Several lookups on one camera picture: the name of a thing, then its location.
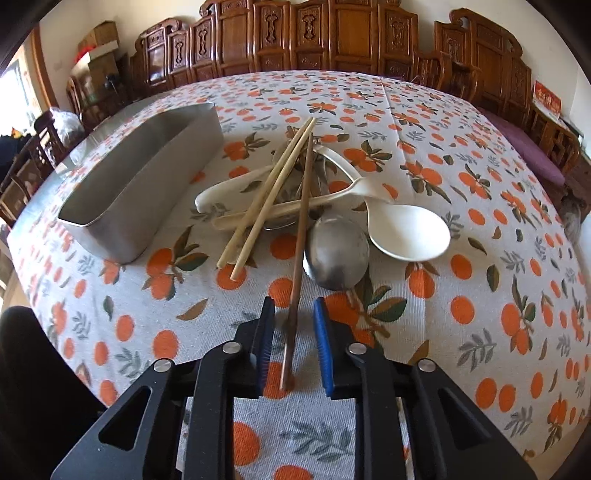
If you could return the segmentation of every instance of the chopstick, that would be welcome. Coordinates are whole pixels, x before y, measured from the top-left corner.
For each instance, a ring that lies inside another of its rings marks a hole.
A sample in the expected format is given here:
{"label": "chopstick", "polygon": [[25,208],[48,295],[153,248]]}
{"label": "chopstick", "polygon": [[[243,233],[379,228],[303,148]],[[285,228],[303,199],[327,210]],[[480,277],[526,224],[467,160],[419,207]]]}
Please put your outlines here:
{"label": "chopstick", "polygon": [[312,121],[312,117],[305,121],[304,125],[302,125],[302,127],[295,134],[294,138],[287,145],[287,148],[283,152],[281,158],[277,161],[275,167],[273,167],[273,169],[271,170],[271,173],[269,173],[269,176],[265,180],[265,183],[259,189],[250,207],[246,211],[244,218],[242,219],[242,222],[240,222],[239,225],[236,227],[236,231],[232,235],[230,241],[226,245],[226,248],[222,252],[219,260],[217,261],[218,268],[223,268],[226,265],[226,263],[228,263],[228,258],[230,258],[232,255],[235,255],[236,247],[240,243],[242,235],[248,227],[249,221],[251,221],[252,217],[256,215],[256,213],[261,209],[263,202],[265,202],[265,199],[267,198],[269,192],[273,188],[273,185],[277,181],[278,176],[282,172],[283,167],[285,166],[286,162],[290,159],[291,153],[293,152],[299,140],[303,137],[306,128],[310,125]]}
{"label": "chopstick", "polygon": [[301,293],[301,278],[304,270],[304,247],[306,245],[306,232],[308,228],[308,207],[310,201],[310,187],[313,175],[314,152],[312,150],[314,144],[314,135],[310,133],[308,140],[308,150],[306,152],[306,166],[304,168],[304,179],[302,181],[301,191],[301,206],[300,217],[297,225],[297,237],[295,240],[295,257],[294,257],[294,278],[293,286],[291,288],[290,309],[287,315],[287,322],[285,324],[285,348],[283,350],[283,363],[281,365],[281,381],[279,388],[284,391],[293,389],[293,373],[291,366],[294,358],[294,351],[296,349],[296,334],[297,334],[297,310],[300,305]]}
{"label": "chopstick", "polygon": [[[298,131],[298,134],[299,134],[303,130],[302,135],[300,135],[297,143],[295,144],[295,147],[293,147],[289,159],[284,163],[283,169],[281,170],[281,173],[279,174],[277,181],[273,185],[271,192],[269,193],[269,196],[265,200],[265,203],[263,204],[261,211],[260,211],[258,217],[256,218],[254,225],[252,226],[251,232],[249,233],[248,238],[246,239],[246,242],[244,243],[244,247],[242,247],[242,251],[240,252],[240,255],[238,255],[238,259],[236,260],[236,265],[234,266],[234,270],[232,271],[232,275],[230,275],[231,280],[236,281],[236,279],[238,278],[238,274],[244,268],[244,265],[246,264],[246,261],[248,260],[248,257],[251,254],[252,249],[255,245],[256,239],[257,239],[259,233],[261,232],[263,223],[265,223],[265,221],[267,219],[267,214],[269,213],[269,210],[271,210],[271,208],[273,207],[273,203],[275,202],[275,198],[277,198],[277,194],[279,193],[279,191],[283,187],[283,184],[287,180],[287,177],[290,175],[290,173],[294,167],[294,164],[296,163],[297,157],[300,154],[300,150],[304,146],[304,143],[306,142],[306,138],[308,137],[308,135],[310,135],[312,133],[315,123],[316,123],[316,119],[310,118],[309,121],[306,122],[306,124],[307,124],[306,128],[304,129],[302,127],[302,129],[300,129]],[[249,217],[249,215],[247,212],[245,215],[245,218],[242,219],[242,222],[240,223],[239,227],[242,225],[247,225],[249,223],[248,217]]]}

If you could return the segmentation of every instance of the purple cushion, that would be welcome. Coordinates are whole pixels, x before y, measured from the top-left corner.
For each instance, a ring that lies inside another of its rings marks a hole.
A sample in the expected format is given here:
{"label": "purple cushion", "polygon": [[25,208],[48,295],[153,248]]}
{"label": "purple cushion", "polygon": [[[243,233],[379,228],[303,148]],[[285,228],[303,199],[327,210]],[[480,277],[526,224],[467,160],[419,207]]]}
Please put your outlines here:
{"label": "purple cushion", "polygon": [[544,155],[541,148],[527,136],[519,127],[504,120],[500,116],[490,113],[482,108],[478,109],[490,123],[509,141],[527,166],[537,177],[548,180],[558,186],[564,185],[564,175],[552,161]]}

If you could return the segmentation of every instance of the window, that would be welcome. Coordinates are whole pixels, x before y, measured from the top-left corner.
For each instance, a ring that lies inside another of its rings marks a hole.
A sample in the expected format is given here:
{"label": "window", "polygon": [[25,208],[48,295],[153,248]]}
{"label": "window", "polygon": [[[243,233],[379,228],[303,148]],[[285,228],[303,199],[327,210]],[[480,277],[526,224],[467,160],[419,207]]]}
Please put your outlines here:
{"label": "window", "polygon": [[0,77],[0,134],[11,129],[21,132],[33,129],[35,115],[23,84],[20,60],[14,60]]}

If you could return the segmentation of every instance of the metal screw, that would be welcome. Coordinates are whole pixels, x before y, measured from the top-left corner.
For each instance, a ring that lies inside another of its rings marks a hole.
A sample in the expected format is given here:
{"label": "metal screw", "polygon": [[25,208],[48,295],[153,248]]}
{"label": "metal screw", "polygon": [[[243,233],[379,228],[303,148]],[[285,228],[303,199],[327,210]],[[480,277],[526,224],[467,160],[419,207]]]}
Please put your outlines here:
{"label": "metal screw", "polygon": [[154,371],[158,372],[159,374],[163,374],[170,370],[170,367],[173,366],[173,363],[170,360],[160,359],[154,364]]}
{"label": "metal screw", "polygon": [[238,342],[228,342],[222,347],[224,353],[238,353],[242,349],[242,345]]}
{"label": "metal screw", "polygon": [[431,373],[434,372],[436,368],[437,365],[435,365],[435,362],[433,360],[429,360],[428,358],[423,358],[418,363],[418,369],[421,372]]}
{"label": "metal screw", "polygon": [[351,343],[351,345],[349,345],[349,352],[353,355],[363,355],[367,351],[368,348],[362,343]]}

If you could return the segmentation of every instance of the plastic bag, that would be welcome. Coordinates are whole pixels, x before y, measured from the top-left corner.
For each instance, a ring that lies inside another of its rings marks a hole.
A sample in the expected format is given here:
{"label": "plastic bag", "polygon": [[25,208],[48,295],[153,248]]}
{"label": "plastic bag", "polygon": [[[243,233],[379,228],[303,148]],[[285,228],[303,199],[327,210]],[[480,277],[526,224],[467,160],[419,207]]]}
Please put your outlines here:
{"label": "plastic bag", "polygon": [[75,114],[55,107],[51,107],[49,110],[53,116],[53,125],[56,127],[57,136],[60,137],[61,143],[66,148],[71,148],[86,136],[84,127]]}

